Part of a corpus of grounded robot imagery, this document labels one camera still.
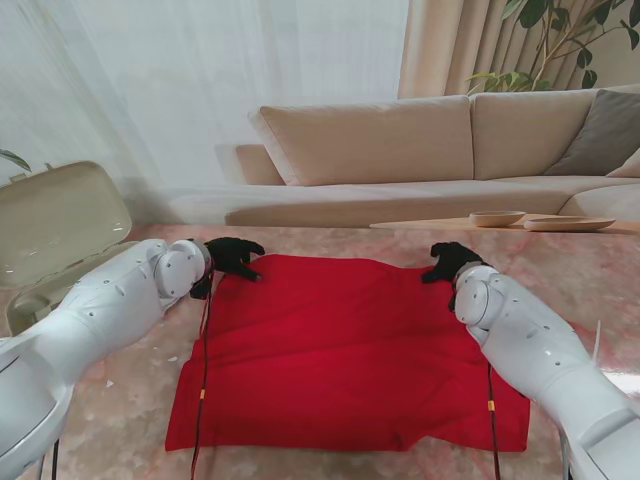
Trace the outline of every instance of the wooden bowl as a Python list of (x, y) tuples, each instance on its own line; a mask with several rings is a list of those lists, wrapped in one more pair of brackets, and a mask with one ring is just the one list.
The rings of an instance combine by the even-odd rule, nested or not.
[(476, 212), (469, 215), (476, 227), (506, 227), (520, 220), (526, 212)]
[(606, 217), (543, 217), (527, 220), (524, 228), (532, 232), (593, 232), (615, 221)]

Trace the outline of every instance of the sheer curtain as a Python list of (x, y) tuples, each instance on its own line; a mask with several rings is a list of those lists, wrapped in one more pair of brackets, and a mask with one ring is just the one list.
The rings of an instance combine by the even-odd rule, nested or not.
[(94, 160), (131, 200), (229, 185), (251, 109), (397, 97), (408, 3), (3, 0), (0, 148)]

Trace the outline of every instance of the sofa cushion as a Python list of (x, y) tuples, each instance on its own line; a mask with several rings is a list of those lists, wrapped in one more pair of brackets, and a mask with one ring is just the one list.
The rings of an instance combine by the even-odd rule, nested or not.
[(640, 148), (640, 94), (600, 90), (584, 126), (545, 175), (606, 175)]
[(640, 185), (620, 185), (579, 193), (560, 210), (560, 215), (615, 217), (640, 222)]
[[(607, 90), (640, 93), (640, 84)], [(582, 128), (597, 90), (472, 97), (475, 179), (541, 175)]]
[(621, 167), (607, 174), (611, 178), (638, 178), (640, 179), (640, 148), (631, 155)]
[(473, 180), (278, 190), (286, 191), (286, 204), (232, 212), (226, 216), (227, 225), (356, 228), (380, 222), (461, 217), (481, 210), (555, 214), (569, 198), (562, 191), (537, 185)]
[(287, 185), (473, 178), (463, 95), (386, 104), (261, 107), (250, 117)]
[(634, 183), (640, 184), (640, 178), (609, 178), (579, 175), (566, 175), (558, 177), (513, 177), (499, 178), (494, 181), (504, 183), (520, 183), (533, 186), (537, 185), (540, 187), (558, 190), (566, 193), (567, 195), (575, 195), (576, 193), (584, 192), (586, 190), (593, 190), (595, 188), (614, 187), (617, 185), (628, 185)]
[(284, 185), (264, 145), (238, 145), (236, 156), (247, 185)]

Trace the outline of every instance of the box lid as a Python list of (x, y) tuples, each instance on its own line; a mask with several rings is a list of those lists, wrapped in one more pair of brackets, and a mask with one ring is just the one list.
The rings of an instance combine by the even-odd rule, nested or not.
[(0, 188), (0, 288), (20, 288), (126, 238), (131, 217), (96, 163), (53, 168)]

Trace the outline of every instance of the gray cushion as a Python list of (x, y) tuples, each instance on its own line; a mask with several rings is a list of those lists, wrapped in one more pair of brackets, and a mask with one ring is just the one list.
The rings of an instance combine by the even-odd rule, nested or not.
[(640, 94), (598, 91), (587, 119), (545, 175), (606, 175), (640, 148)]

